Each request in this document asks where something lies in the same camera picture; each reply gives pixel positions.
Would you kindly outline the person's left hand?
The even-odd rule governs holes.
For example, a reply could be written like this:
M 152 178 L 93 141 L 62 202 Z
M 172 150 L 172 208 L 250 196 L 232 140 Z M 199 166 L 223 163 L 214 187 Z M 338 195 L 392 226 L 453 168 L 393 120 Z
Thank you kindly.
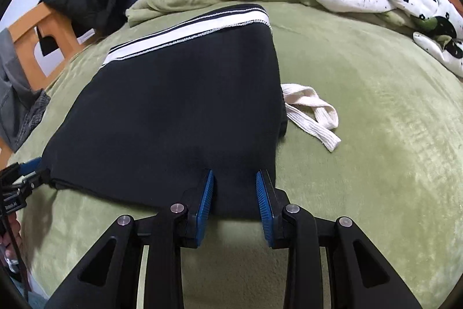
M 16 213 L 9 214 L 8 221 L 12 235 L 10 235 L 7 231 L 1 231 L 1 265 L 6 267 L 9 272 L 19 274 L 19 262 L 12 240 L 16 241 L 18 248 L 21 247 L 21 223 L 18 221 Z

